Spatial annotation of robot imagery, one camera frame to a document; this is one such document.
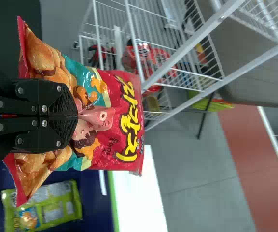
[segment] snack bag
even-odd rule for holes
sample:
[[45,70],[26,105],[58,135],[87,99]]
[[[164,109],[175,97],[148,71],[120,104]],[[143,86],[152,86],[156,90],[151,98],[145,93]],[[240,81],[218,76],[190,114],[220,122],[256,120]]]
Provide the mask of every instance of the snack bag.
[[41,186],[25,204],[16,207],[15,189],[1,192],[4,231],[42,231],[82,219],[82,206],[75,180]]
[[76,102],[79,121],[65,149],[44,154],[9,153],[4,158],[16,184],[17,205],[26,203],[54,170],[126,170],[141,174],[144,119],[139,77],[85,67],[71,60],[36,38],[20,17],[18,30],[20,78],[66,84]]

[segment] black stand leg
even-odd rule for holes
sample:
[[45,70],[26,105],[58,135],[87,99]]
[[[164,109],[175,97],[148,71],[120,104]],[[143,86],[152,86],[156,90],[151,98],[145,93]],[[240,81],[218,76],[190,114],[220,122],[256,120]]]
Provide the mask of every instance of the black stand leg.
[[199,127],[199,132],[198,132],[198,135],[197,135],[197,139],[200,139],[200,137],[201,137],[201,132],[202,132],[203,124],[205,123],[206,115],[208,113],[208,110],[209,110],[209,107],[211,105],[211,102],[212,102],[212,100],[214,98],[214,94],[215,94],[215,92],[211,93],[210,98],[208,100],[208,104],[206,106],[206,109],[205,109],[205,111],[204,111],[204,113],[202,115],[201,123],[200,123],[200,127]]

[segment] chip bag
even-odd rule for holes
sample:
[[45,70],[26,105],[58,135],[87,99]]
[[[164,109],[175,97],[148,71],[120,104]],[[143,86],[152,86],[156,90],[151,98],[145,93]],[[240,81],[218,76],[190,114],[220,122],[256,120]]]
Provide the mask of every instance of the chip bag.
[[9,153],[4,158],[16,184],[17,206],[26,203],[54,170],[127,170],[141,174],[144,119],[139,77],[83,66],[39,40],[20,17],[18,30],[20,78],[66,84],[79,120],[65,149],[44,154]]

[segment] metal shelf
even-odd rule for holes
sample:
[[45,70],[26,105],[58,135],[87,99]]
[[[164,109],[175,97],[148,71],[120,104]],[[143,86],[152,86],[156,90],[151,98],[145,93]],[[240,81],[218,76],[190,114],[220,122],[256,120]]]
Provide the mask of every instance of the metal shelf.
[[[227,1],[212,0],[215,11]],[[278,0],[247,0],[230,17],[278,42]]]
[[[146,131],[278,54],[277,45],[225,77],[209,34],[230,17],[278,42],[278,0],[210,1],[216,11],[205,22],[197,0],[91,0],[79,32],[81,63],[123,70],[131,39],[142,93],[164,87],[159,110],[145,109]],[[148,47],[149,58],[141,57],[138,43]],[[173,109],[166,87],[198,94]]]
[[[182,29],[184,22],[179,19],[181,12],[174,6],[176,2],[162,0],[162,4],[157,4],[157,1],[150,0],[128,1],[136,39],[147,43],[158,58],[153,65],[147,60],[141,62],[144,79],[152,77],[155,71],[170,59],[191,37],[190,31],[196,32],[205,23],[197,2],[195,0],[191,2],[185,12],[188,14],[185,15],[184,21],[187,21],[189,26],[188,33],[185,33]],[[211,38],[209,36],[204,38],[196,47],[197,51],[193,49],[176,62],[167,73],[157,78],[155,85],[201,92],[221,80],[224,74]]]
[[157,99],[159,110],[148,111],[148,107],[146,106],[146,98],[143,98],[143,105],[144,105],[144,120],[158,120],[163,115],[169,114],[172,110],[171,102],[166,91],[166,88],[163,88],[162,91],[153,93],[148,97],[154,97]]

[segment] green snack bag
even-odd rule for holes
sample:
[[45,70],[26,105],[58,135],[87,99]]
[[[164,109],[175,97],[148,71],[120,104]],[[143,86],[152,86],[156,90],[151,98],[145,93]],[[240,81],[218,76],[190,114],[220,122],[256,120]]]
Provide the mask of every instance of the green snack bag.
[[41,186],[33,197],[16,207],[15,189],[4,190],[5,231],[42,231],[82,219],[82,206],[75,180]]

